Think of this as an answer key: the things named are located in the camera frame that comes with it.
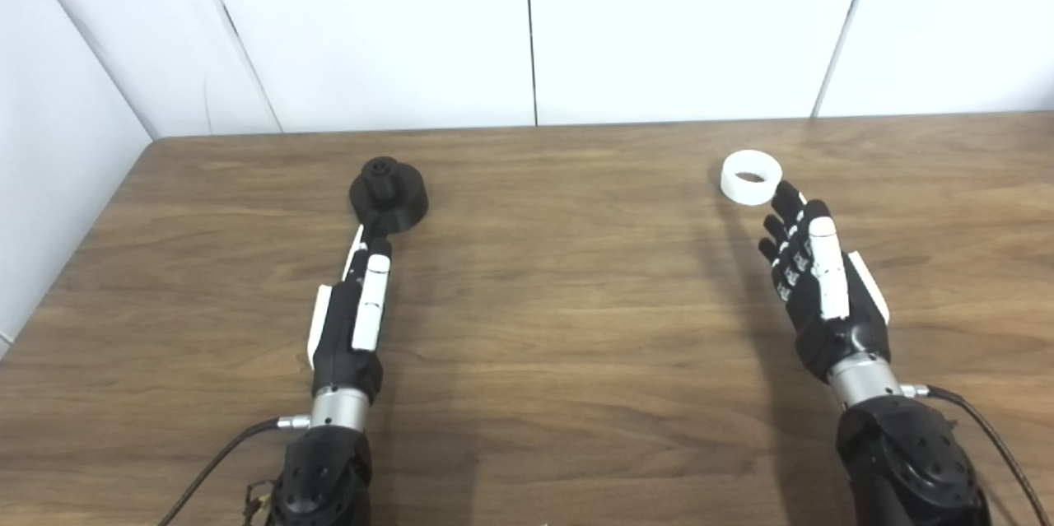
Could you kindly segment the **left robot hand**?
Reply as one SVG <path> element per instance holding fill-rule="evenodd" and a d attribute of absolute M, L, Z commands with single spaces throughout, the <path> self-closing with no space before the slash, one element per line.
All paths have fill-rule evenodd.
<path fill-rule="evenodd" d="M 312 394 L 350 391 L 371 405 L 380 394 L 380 329 L 392 268 L 387 235 L 358 226 L 335 285 L 316 294 L 306 353 L 313 372 Z"/>

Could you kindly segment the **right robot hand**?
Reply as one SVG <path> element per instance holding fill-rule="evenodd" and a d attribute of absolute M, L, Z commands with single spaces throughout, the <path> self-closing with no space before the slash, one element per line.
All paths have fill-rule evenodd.
<path fill-rule="evenodd" d="M 758 249 L 795 331 L 795 353 L 816 379 L 855 355 L 892 361 L 880 290 L 841 247 L 828 204 L 781 180 Z"/>

